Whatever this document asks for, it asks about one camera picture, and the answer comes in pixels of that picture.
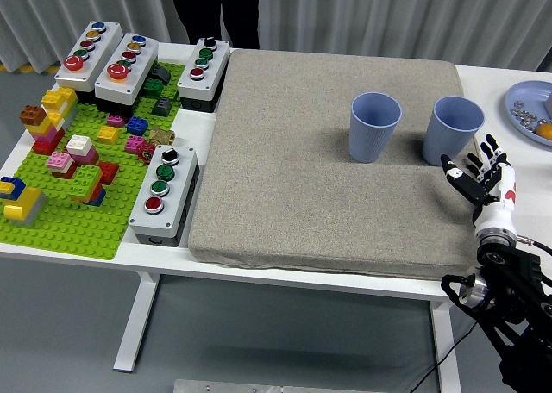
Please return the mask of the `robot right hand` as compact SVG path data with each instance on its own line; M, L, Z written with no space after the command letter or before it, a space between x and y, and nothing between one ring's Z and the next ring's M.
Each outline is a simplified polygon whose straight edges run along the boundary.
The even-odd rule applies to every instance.
M453 188L474 206L472 223L477 242L515 246L518 239L512 221L517 197L515 170L492 135L486 135L480 150L487 162L469 153L466 171L443 154L443 172Z

